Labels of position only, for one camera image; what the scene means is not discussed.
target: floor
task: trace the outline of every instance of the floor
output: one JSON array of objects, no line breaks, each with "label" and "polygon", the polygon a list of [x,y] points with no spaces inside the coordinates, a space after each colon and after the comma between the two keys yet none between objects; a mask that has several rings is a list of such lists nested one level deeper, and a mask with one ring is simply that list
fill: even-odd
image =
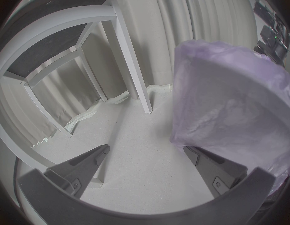
[{"label": "floor", "polygon": [[158,214],[212,200],[195,166],[169,142],[171,86],[152,86],[148,91],[152,114],[144,113],[140,100],[124,94],[97,104],[87,119],[76,124],[71,138],[57,132],[34,149],[52,162],[61,163],[109,144],[111,150],[94,176],[103,182],[102,187],[88,187],[81,197],[98,207]]}]

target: chair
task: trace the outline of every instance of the chair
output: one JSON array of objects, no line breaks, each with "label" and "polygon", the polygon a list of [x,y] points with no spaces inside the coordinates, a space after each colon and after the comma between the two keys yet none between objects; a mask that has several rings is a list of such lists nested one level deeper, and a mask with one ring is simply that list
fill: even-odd
[{"label": "chair", "polygon": [[[5,80],[13,80],[23,85],[38,109],[68,137],[72,134],[46,111],[32,88],[55,69],[79,57],[96,91],[101,99],[106,101],[107,98],[81,47],[100,21],[112,22],[144,111],[151,113],[149,96],[117,0],[32,0],[10,18],[0,34],[2,49],[12,39],[20,43],[27,40],[26,43],[14,44],[18,46],[17,55],[12,55],[15,56],[12,63],[5,63],[5,66],[8,66],[4,73]],[[30,81],[26,80],[26,77],[43,62],[73,46],[75,51],[51,63]]]}]

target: white chair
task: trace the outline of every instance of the white chair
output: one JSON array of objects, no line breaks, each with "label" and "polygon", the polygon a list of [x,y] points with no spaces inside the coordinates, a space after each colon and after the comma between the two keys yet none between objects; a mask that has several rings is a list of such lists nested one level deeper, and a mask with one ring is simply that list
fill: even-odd
[{"label": "white chair", "polygon": [[[24,8],[24,11],[20,10],[17,12],[14,17],[15,21],[10,21],[10,24],[7,23],[12,29],[15,27],[15,23],[25,19],[26,13],[35,13],[40,10],[41,13],[44,12],[44,9],[50,10],[53,9],[52,13],[46,13],[44,16],[39,19],[32,21],[29,24],[15,33],[15,37],[25,37],[27,43],[19,44],[19,50],[22,51],[21,54],[16,57],[12,63],[6,63],[8,71],[5,72],[5,80],[12,79],[19,82],[20,85],[23,85],[31,97],[32,101],[38,107],[38,109],[45,115],[45,117],[61,132],[66,134],[68,137],[71,137],[72,134],[65,129],[61,124],[59,124],[42,106],[37,97],[32,91],[32,88],[37,85],[43,78],[49,75],[52,71],[64,65],[65,63],[79,57],[82,61],[83,67],[87,72],[92,84],[94,85],[96,91],[100,95],[103,101],[106,101],[107,98],[102,91],[98,81],[93,74],[90,65],[84,55],[82,50],[82,45],[87,39],[90,32],[100,21],[111,21],[115,34],[117,36],[119,45],[121,47],[122,53],[124,55],[125,61],[128,66],[128,70],[131,74],[132,81],[135,85],[136,91],[139,95],[140,101],[143,105],[144,111],[146,113],[152,112],[152,107],[149,101],[149,96],[145,87],[145,83],[140,71],[138,60],[132,46],[130,36],[128,34],[127,27],[121,10],[118,5],[117,0],[34,0],[31,5],[28,5]],[[111,36],[107,36],[109,43],[113,43]],[[48,41],[52,40],[51,44],[54,44],[53,47],[48,47]],[[47,61],[52,58],[52,54],[56,55],[62,51],[65,51],[75,45],[75,51],[59,58],[55,62],[51,63],[39,73],[37,73],[31,80],[27,81],[25,77],[30,74],[34,69],[36,69],[42,62]],[[33,59],[34,54],[45,53],[45,55],[39,59],[37,58],[37,63],[33,64],[35,61],[31,61],[33,64],[30,67],[23,68],[22,64],[30,63],[29,59]]]}]

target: trash bag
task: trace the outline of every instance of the trash bag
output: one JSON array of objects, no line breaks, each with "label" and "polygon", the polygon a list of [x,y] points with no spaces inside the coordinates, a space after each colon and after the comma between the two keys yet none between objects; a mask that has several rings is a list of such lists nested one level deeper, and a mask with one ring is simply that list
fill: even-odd
[{"label": "trash bag", "polygon": [[221,41],[175,48],[170,141],[275,175],[290,174],[290,74],[266,55]]}]

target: beige curtain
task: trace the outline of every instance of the beige curtain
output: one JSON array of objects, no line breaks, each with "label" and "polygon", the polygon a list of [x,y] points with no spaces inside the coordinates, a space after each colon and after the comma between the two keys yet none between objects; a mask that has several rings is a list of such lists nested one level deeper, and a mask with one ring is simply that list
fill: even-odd
[{"label": "beige curtain", "polygon": [[[23,0],[18,8],[27,1]],[[118,2],[147,86],[172,83],[174,48],[183,41],[222,40],[251,49],[257,43],[256,22],[249,0]],[[87,38],[83,50],[108,98],[116,97],[127,89],[133,98],[138,97],[121,54],[117,59],[121,72],[117,66],[102,24]],[[62,55],[40,65],[30,76]],[[100,99],[79,59],[52,72],[33,91],[46,110],[63,126]],[[22,86],[1,83],[0,100],[13,129],[23,134],[31,144],[48,138],[55,131]]]}]

